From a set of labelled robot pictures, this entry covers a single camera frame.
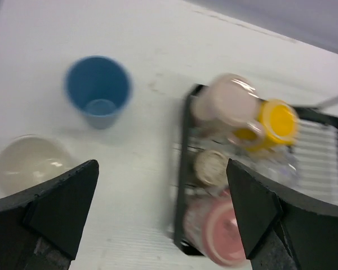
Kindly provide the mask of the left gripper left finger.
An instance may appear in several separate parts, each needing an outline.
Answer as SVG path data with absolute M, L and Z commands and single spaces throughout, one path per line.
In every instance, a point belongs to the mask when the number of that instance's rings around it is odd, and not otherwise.
M 98 177 L 99 163 L 88 160 L 0 199 L 0 269 L 69 269 Z

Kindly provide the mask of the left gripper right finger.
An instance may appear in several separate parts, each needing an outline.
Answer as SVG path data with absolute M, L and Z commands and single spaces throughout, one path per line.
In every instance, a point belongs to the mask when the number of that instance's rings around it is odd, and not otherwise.
M 338 269 L 338 206 L 229 160 L 230 194 L 253 269 Z

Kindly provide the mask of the clear glass cup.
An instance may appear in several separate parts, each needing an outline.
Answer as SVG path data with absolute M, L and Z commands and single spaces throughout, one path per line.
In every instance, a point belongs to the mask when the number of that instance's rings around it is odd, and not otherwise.
M 294 190 L 298 189 L 300 170 L 291 146 L 279 146 L 257 153 L 238 150 L 237 154 L 241 163 L 257 173 Z

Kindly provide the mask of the white faceted mug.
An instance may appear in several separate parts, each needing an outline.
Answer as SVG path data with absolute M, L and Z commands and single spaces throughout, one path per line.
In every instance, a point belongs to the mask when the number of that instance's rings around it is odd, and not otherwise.
M 0 152 L 0 189 L 12 195 L 51 180 L 77 165 L 55 139 L 38 135 L 15 138 Z

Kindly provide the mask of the pink floral mug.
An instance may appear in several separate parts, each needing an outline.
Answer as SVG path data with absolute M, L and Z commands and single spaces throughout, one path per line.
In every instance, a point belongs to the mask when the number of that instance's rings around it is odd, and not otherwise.
M 228 189 L 190 201 L 183 230 L 187 241 L 222 267 L 241 267 L 248 262 Z

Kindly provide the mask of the speckled small ceramic cup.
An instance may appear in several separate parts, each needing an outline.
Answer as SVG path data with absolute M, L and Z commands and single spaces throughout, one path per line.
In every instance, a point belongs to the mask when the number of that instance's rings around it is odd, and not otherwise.
M 204 150 L 196 155 L 193 169 L 202 185 L 222 187 L 228 184 L 226 166 L 229 158 L 216 150 Z

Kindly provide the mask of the tall beige pink mug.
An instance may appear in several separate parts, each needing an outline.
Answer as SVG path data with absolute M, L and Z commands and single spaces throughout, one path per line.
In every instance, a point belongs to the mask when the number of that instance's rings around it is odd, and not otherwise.
M 197 126 L 247 128 L 263 135 L 263 126 L 256 121 L 260 99 L 255 87 L 236 74 L 222 74 L 204 87 L 194 98 L 190 109 Z

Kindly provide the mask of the blue plastic cup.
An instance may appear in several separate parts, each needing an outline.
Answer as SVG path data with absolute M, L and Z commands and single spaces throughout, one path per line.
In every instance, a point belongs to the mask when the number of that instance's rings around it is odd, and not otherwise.
M 77 60 L 68 69 L 65 94 L 89 126 L 107 129 L 128 106 L 132 80 L 116 60 L 88 56 Z

